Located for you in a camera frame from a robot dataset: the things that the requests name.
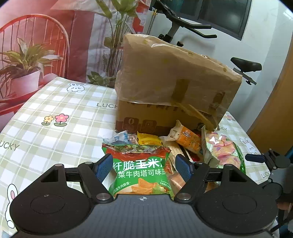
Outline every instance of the circular logo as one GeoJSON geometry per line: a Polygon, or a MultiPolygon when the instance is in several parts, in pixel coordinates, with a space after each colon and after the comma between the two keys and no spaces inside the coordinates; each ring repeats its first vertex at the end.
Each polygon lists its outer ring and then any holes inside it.
{"type": "Polygon", "coordinates": [[[185,136],[187,136],[187,137],[190,137],[190,135],[189,135],[187,132],[185,132],[185,131],[183,131],[183,134],[184,134],[185,136]]]}
{"type": "Polygon", "coordinates": [[[143,201],[143,202],[144,202],[145,200],[147,200],[146,197],[140,197],[139,199],[140,199],[141,201],[143,201]]]}

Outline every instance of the checkered tablecloth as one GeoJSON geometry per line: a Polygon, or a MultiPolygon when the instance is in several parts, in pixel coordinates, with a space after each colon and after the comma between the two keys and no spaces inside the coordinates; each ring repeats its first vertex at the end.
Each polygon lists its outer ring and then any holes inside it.
{"type": "MultiPolygon", "coordinates": [[[[24,104],[0,134],[1,228],[9,234],[16,232],[8,227],[5,218],[10,184],[19,193],[54,164],[77,167],[86,161],[95,162],[104,156],[102,138],[110,138],[114,133],[115,90],[86,84],[76,85],[71,91],[72,83],[78,84],[60,77],[54,79],[24,104]],[[49,116],[62,121],[50,121],[49,116]]],[[[229,113],[220,126],[239,145],[243,155],[248,153],[240,139],[250,139],[229,113]]],[[[248,161],[245,164],[247,175],[254,181],[267,179],[265,164],[248,161]]],[[[105,187],[113,179],[109,175],[103,182],[105,187]]],[[[70,182],[68,186],[81,190],[78,183],[70,182]]]]}

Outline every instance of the tall plant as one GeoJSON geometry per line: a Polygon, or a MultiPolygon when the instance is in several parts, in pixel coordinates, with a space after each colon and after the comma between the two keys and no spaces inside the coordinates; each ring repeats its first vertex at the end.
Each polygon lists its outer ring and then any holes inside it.
{"type": "Polygon", "coordinates": [[[28,45],[23,39],[17,38],[19,52],[7,51],[0,52],[4,55],[4,59],[0,59],[7,63],[0,69],[0,94],[2,98],[8,95],[8,84],[13,79],[17,79],[29,75],[37,70],[43,72],[44,66],[51,66],[53,60],[61,60],[62,57],[54,55],[54,50],[48,50],[46,43],[40,45],[28,45]],[[6,85],[5,94],[2,94],[2,88],[6,85]]]}
{"type": "Polygon", "coordinates": [[[108,57],[103,55],[106,77],[97,76],[96,74],[88,75],[91,83],[94,82],[101,86],[108,86],[109,80],[115,80],[122,59],[123,36],[131,30],[127,21],[130,17],[137,17],[135,10],[138,2],[136,0],[111,0],[111,2],[116,9],[115,17],[113,17],[112,12],[103,0],[96,0],[96,3],[104,12],[97,14],[108,18],[111,26],[111,37],[105,37],[104,40],[104,46],[110,49],[108,57]]]}

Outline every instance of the window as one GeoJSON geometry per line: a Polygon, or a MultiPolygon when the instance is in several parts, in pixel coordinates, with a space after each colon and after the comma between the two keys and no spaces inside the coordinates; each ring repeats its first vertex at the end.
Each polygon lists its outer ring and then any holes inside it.
{"type": "Polygon", "coordinates": [[[185,19],[242,39],[247,24],[251,0],[164,0],[176,14],[185,19]]]}

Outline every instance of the chair backrest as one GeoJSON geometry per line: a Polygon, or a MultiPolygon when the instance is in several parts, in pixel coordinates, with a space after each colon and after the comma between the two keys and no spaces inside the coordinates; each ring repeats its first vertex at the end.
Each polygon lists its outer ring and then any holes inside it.
{"type": "MultiPolygon", "coordinates": [[[[43,14],[29,14],[15,18],[0,28],[0,52],[19,51],[17,38],[22,38],[27,45],[30,42],[31,44],[48,43],[48,49],[55,50],[55,55],[63,59],[54,60],[51,67],[44,67],[44,75],[54,73],[64,77],[69,39],[60,22],[43,14]]],[[[0,62],[0,69],[5,65],[5,62],[0,62]]]]}

